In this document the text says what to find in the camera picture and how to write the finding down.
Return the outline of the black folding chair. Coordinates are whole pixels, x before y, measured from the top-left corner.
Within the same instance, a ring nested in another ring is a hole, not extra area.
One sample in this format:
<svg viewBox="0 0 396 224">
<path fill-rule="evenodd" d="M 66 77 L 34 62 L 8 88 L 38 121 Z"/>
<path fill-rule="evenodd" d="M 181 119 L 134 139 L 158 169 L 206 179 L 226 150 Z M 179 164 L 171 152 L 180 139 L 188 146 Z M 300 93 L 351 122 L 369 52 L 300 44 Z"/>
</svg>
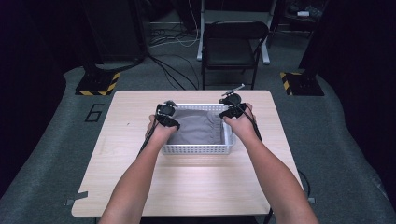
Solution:
<svg viewBox="0 0 396 224">
<path fill-rule="evenodd" d="M 203 89 L 244 83 L 255 87 L 261 47 L 269 34 L 262 21 L 215 21 L 203 32 Z"/>
<path fill-rule="evenodd" d="M 262 21 L 271 27 L 277 0 L 201 0 L 200 41 L 197 60 L 202 60 L 205 26 L 215 21 Z"/>
</svg>

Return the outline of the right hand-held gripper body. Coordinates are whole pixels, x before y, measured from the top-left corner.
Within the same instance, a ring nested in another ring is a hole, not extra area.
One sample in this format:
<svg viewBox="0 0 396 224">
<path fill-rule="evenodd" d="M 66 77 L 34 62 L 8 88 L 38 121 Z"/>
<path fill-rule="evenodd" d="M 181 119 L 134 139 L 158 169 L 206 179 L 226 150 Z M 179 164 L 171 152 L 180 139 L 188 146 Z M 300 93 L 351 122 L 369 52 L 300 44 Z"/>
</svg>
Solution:
<svg viewBox="0 0 396 224">
<path fill-rule="evenodd" d="M 242 98 L 236 93 L 236 91 L 243 89 L 244 87 L 245 85 L 241 84 L 239 87 L 223 93 L 222 98 L 219 99 L 220 104 L 227 105 L 227 109 L 231 109 L 233 111 L 234 118 L 239 118 L 243 115 L 247 108 L 247 105 L 242 102 Z"/>
</svg>

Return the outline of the person's left hand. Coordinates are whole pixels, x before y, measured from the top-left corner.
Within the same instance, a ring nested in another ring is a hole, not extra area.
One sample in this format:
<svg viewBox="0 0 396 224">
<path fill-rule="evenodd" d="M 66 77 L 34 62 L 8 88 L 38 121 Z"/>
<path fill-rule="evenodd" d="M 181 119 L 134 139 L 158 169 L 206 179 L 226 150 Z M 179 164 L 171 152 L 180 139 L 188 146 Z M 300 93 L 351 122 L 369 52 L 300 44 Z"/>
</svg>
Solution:
<svg viewBox="0 0 396 224">
<path fill-rule="evenodd" d="M 161 148 L 170 136 L 177 131 L 177 127 L 166 127 L 159 123 L 154 115 L 150 115 L 146 136 L 149 136 L 147 147 Z"/>
</svg>

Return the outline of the person's right hand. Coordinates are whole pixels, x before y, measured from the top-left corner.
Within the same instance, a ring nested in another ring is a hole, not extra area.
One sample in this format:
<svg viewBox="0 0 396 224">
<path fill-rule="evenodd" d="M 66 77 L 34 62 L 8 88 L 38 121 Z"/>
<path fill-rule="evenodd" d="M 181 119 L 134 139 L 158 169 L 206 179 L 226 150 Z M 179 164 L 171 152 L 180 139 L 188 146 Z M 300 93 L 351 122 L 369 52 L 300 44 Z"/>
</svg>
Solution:
<svg viewBox="0 0 396 224">
<path fill-rule="evenodd" d="M 251 147 L 261 142 L 260 138 L 255 132 L 253 121 L 255 116 L 252 114 L 252 105 L 247 103 L 245 113 L 239 118 L 224 118 L 223 120 L 231 126 L 233 132 L 245 145 L 245 147 Z"/>
</svg>

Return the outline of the white plastic basket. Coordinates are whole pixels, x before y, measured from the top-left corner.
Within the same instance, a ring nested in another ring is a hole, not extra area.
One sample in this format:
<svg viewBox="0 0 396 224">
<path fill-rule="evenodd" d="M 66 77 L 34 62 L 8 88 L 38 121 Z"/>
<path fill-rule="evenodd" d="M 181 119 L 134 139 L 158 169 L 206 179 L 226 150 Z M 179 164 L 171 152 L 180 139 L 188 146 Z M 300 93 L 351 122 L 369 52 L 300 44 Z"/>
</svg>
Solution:
<svg viewBox="0 0 396 224">
<path fill-rule="evenodd" d="M 176 111 L 179 109 L 189 109 L 189 110 L 205 110 L 213 112 L 219 115 L 220 112 L 227 109 L 226 105 L 221 104 L 179 104 Z M 229 154 L 231 148 L 235 143 L 235 136 L 231 127 L 226 124 L 223 119 L 223 140 L 224 142 L 220 145 L 168 145 L 167 143 L 163 146 L 163 154 Z"/>
</svg>

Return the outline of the grey pants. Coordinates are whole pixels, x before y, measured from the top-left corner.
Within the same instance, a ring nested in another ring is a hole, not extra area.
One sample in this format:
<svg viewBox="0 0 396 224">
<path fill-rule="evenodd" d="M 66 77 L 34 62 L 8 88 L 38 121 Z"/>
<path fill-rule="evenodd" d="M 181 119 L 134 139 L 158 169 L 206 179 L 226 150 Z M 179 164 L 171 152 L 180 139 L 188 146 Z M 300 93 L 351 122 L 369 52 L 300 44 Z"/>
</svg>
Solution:
<svg viewBox="0 0 396 224">
<path fill-rule="evenodd" d="M 220 145 L 224 142 L 222 120 L 213 112 L 179 109 L 174 119 L 180 127 L 171 135 L 168 145 Z"/>
</svg>

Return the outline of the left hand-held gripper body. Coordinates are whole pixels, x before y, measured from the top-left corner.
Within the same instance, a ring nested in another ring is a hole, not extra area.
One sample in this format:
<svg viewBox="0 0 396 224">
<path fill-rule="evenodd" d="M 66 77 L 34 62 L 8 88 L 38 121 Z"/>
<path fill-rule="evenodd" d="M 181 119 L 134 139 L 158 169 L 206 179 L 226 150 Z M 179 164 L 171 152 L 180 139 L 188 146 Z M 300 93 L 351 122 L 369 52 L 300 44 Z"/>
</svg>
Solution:
<svg viewBox="0 0 396 224">
<path fill-rule="evenodd" d="M 155 112 L 155 119 L 161 125 L 166 125 L 168 119 L 172 119 L 176 112 L 177 105 L 173 101 L 165 101 L 163 104 L 158 104 Z"/>
</svg>

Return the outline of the grey floor mat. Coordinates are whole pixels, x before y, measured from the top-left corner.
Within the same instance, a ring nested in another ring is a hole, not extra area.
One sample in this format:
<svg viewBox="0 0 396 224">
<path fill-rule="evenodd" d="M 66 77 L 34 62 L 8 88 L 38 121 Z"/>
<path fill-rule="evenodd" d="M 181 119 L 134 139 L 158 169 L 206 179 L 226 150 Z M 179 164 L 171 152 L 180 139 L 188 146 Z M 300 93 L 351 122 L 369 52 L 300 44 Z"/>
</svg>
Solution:
<svg viewBox="0 0 396 224">
<path fill-rule="evenodd" d="M 76 96 L 83 72 L 64 74 L 66 88 L 55 115 L 27 162 L 0 198 L 0 224 L 93 224 L 76 218 L 67 200 L 76 196 L 102 123 L 85 120 L 108 96 Z M 290 97 L 276 70 L 256 84 L 273 94 L 297 167 L 308 178 L 321 224 L 396 224 L 375 170 L 345 125 L 338 97 L 328 84 L 322 97 Z"/>
</svg>

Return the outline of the dark cabinet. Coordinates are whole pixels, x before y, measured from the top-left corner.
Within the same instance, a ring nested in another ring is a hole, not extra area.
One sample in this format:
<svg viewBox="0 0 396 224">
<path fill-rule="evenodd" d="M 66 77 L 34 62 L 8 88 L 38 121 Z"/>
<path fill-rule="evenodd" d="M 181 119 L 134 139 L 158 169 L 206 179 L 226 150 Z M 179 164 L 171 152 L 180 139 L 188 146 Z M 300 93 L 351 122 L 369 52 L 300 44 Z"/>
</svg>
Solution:
<svg viewBox="0 0 396 224">
<path fill-rule="evenodd" d="M 141 63 L 147 54 L 139 0 L 81 0 L 103 63 Z"/>
</svg>

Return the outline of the striped black stand base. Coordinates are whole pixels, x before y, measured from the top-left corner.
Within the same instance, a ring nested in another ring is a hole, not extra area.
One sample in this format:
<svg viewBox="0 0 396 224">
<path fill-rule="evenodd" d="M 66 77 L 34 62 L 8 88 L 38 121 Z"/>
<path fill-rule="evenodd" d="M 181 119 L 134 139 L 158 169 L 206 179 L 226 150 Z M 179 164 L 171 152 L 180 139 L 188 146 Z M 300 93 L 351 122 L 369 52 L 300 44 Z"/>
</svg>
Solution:
<svg viewBox="0 0 396 224">
<path fill-rule="evenodd" d="M 75 95 L 109 95 L 115 89 L 119 77 L 120 73 L 114 72 L 102 72 L 95 77 L 85 74 L 76 87 Z"/>
<path fill-rule="evenodd" d="M 283 87 L 289 96 L 323 96 L 324 92 L 315 77 L 301 73 L 280 73 Z"/>
</svg>

